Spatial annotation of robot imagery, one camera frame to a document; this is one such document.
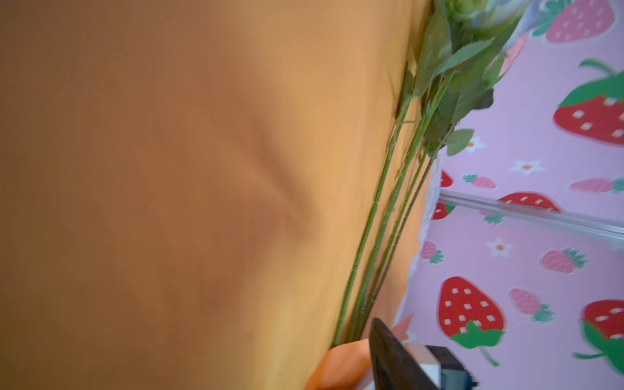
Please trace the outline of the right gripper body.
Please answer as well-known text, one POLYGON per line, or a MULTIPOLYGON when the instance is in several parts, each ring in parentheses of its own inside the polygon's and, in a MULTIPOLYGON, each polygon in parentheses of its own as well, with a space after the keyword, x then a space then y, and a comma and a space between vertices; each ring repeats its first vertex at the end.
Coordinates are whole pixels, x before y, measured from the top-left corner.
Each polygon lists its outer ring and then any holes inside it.
POLYGON ((438 390, 478 388, 478 381, 447 348, 423 344, 406 344, 406 349, 438 390))

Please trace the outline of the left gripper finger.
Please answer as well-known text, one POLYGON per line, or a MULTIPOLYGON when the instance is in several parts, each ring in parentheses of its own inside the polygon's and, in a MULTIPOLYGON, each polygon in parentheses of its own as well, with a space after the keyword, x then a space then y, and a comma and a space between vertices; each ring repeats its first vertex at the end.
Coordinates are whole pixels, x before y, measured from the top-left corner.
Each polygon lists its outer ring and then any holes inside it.
POLYGON ((438 388, 381 319, 374 318, 370 329, 370 360, 377 390, 438 388))

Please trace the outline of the light pink fake rose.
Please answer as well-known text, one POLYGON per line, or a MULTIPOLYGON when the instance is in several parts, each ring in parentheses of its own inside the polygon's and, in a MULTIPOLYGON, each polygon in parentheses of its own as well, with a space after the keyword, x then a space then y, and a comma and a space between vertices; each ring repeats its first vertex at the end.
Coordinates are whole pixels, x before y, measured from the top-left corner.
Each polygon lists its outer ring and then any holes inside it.
POLYGON ((465 149, 474 131, 471 129, 457 130, 457 124, 470 111, 487 109, 492 104, 492 87, 475 86, 471 89, 466 87, 450 92, 441 87, 421 110, 418 126, 388 199, 375 245, 370 253, 367 271, 358 292, 358 299, 345 338, 346 341, 357 341, 364 333, 365 326, 392 265, 401 234, 440 150, 444 147, 451 148, 454 146, 459 151, 465 149), (390 217, 393 215, 394 207, 401 195, 402 186, 413 162, 418 163, 417 170, 406 190, 387 245, 384 251, 381 251, 390 217))

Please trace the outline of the orange wrapping paper sheet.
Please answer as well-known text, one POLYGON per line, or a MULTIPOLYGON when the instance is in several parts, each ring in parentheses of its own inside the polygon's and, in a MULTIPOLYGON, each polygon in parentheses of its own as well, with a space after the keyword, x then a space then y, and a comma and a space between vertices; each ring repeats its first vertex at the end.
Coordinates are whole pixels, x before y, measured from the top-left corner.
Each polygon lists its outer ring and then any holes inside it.
POLYGON ((427 9, 2 2, 2 388, 304 388, 427 9))

